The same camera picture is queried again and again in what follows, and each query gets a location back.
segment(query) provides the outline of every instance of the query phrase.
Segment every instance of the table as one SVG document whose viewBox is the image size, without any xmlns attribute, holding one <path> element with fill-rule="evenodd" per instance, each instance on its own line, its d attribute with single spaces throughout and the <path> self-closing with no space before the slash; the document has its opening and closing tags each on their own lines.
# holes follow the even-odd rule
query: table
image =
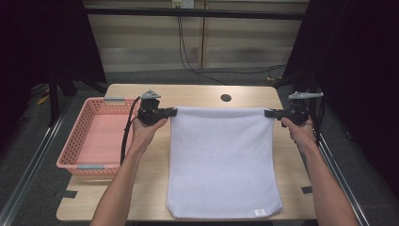
<svg viewBox="0 0 399 226">
<path fill-rule="evenodd" d="M 282 108 L 276 90 L 266 87 L 114 84 L 108 88 L 105 98 L 135 98 L 149 89 L 162 95 L 159 107 L 184 105 Z M 229 94 L 231 100 L 222 101 L 223 94 Z M 166 205 L 169 141 L 170 122 L 156 133 L 152 144 L 141 157 L 128 220 L 180 220 L 170 214 Z M 273 155 L 283 209 L 274 216 L 256 220 L 315 218 L 313 195 L 304 194 L 301 189 L 311 185 L 309 176 L 296 145 L 289 137 L 288 129 L 282 128 L 279 121 L 276 121 L 273 130 Z M 91 220 L 97 203 L 111 179 L 109 176 L 72 176 L 67 190 L 77 191 L 76 197 L 64 198 L 61 201 L 56 213 L 57 218 Z"/>
</svg>

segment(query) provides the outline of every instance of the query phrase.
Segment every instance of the metal bar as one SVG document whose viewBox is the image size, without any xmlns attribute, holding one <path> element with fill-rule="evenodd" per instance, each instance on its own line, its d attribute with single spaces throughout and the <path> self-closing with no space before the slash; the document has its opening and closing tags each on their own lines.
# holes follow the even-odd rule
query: metal bar
<svg viewBox="0 0 399 226">
<path fill-rule="evenodd" d="M 67 111 L 67 108 L 71 103 L 71 100 L 72 98 L 69 98 L 69 101 L 66 103 L 55 124 L 47 129 L 47 132 L 43 140 L 41 141 L 38 149 L 36 150 L 35 155 L 30 161 L 26 171 L 24 172 L 23 177 L 15 187 L 11 196 L 8 198 L 3 210 L 0 212 L 1 226 L 11 225 L 15 216 L 17 215 L 17 212 L 24 201 L 24 197 L 26 196 L 29 188 L 31 187 L 33 180 L 35 179 L 35 176 L 39 172 L 41 163 L 43 162 L 44 157 L 47 154 L 50 145 L 53 143 L 53 140 L 56 137 L 56 134 L 64 120 L 65 112 Z"/>
<path fill-rule="evenodd" d="M 346 195 L 346 198 L 352 204 L 353 211 L 355 212 L 356 217 L 358 218 L 359 224 L 361 226 L 370 226 L 369 221 L 367 220 L 366 216 L 361 209 L 361 206 L 358 200 L 355 197 L 352 189 L 350 188 L 349 184 L 346 182 L 345 178 L 343 177 L 343 173 L 341 172 L 340 167 L 338 166 L 337 162 L 335 161 L 334 155 L 332 155 L 329 147 L 325 139 L 323 138 L 322 134 L 320 134 L 320 153 L 322 154 L 323 158 L 325 159 L 329 169 L 334 174 L 337 182 L 340 184 L 343 192 Z"/>
<path fill-rule="evenodd" d="M 270 12 L 270 11 L 237 11 L 215 9 L 189 8 L 115 8 L 91 7 L 84 8 L 31 8 L 33 12 L 54 14 L 97 14 L 97 15 L 141 15 L 141 16 L 181 16 L 181 17 L 214 17 L 214 18 L 247 18 L 271 20 L 304 20 L 308 14 L 301 12 Z"/>
</svg>

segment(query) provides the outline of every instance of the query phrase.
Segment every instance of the wire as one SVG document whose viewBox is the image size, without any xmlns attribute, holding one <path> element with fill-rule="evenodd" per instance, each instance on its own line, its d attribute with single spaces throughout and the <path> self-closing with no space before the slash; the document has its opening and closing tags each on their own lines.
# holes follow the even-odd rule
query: wire
<svg viewBox="0 0 399 226">
<path fill-rule="evenodd" d="M 214 81 L 216 81 L 216 82 L 218 82 L 218 83 L 221 83 L 221 84 L 223 84 L 223 85 L 227 85 L 226 83 L 224 83 L 224 82 L 222 82 L 222 81 L 219 81 L 219 80 L 217 80 L 217 79 L 215 79 L 215 78 L 212 78 L 212 77 L 205 76 L 204 74 L 205 74 L 205 73 L 240 73 L 240 74 L 268 73 L 269 78 L 271 78 L 270 72 L 272 72 L 272 71 L 274 71 L 274 70 L 276 70 L 276 69 L 278 69 L 278 68 L 281 68 L 281 67 L 286 66 L 286 64 L 274 65 L 274 66 L 269 67 L 267 70 L 262 70 L 262 71 L 257 71 L 257 72 L 234 72 L 234 71 L 207 71 L 207 72 L 198 72 L 198 71 L 194 70 L 194 68 L 193 68 L 193 67 L 191 66 L 191 64 L 190 64 L 190 61 L 188 60 L 187 52 L 186 52 L 186 50 L 185 50 L 182 18 L 181 18 L 180 16 L 178 17 L 178 24 L 179 24 L 179 52 L 180 52 L 180 60 L 181 60 L 183 66 L 185 67 L 186 70 L 188 70 L 188 71 L 191 72 L 191 73 L 195 73 L 195 74 L 198 75 L 198 76 L 201 76 L 201 77 L 205 77 L 205 78 L 214 80 Z M 187 67 L 187 66 L 185 65 L 185 63 L 184 63 L 183 55 L 184 55 L 184 57 L 185 57 L 185 61 L 186 61 L 187 65 L 188 65 L 188 67 Z"/>
<path fill-rule="evenodd" d="M 133 109 L 135 108 L 135 105 L 139 99 L 140 99 L 140 96 L 138 96 L 133 101 L 132 106 L 130 107 L 129 117 L 127 118 L 126 127 L 124 129 L 124 134 L 123 134 L 122 146 L 121 146 L 121 150 L 120 150 L 120 165 L 122 165 L 124 156 L 126 153 L 126 143 L 127 143 L 127 137 L 129 136 L 130 127 L 132 126 L 132 122 L 137 118 L 137 117 L 134 117 L 132 119 L 132 115 L 133 115 Z"/>
</svg>

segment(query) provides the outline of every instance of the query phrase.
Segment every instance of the pink basket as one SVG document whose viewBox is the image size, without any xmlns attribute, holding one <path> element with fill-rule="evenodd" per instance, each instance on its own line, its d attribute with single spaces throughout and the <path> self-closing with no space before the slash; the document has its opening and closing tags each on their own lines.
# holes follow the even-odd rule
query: pink basket
<svg viewBox="0 0 399 226">
<path fill-rule="evenodd" d="M 133 101 L 126 99 L 124 105 L 107 105 L 104 98 L 88 98 L 56 165 L 73 175 L 115 174 L 120 168 L 121 143 Z M 132 130 L 126 148 L 130 147 Z"/>
</svg>

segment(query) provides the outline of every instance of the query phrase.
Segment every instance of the white towel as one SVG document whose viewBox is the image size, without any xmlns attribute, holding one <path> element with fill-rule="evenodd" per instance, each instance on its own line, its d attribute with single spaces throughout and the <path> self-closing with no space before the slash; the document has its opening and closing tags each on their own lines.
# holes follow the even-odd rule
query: white towel
<svg viewBox="0 0 399 226">
<path fill-rule="evenodd" d="M 167 204 L 176 218 L 263 218 L 281 199 L 265 108 L 178 106 Z"/>
</svg>

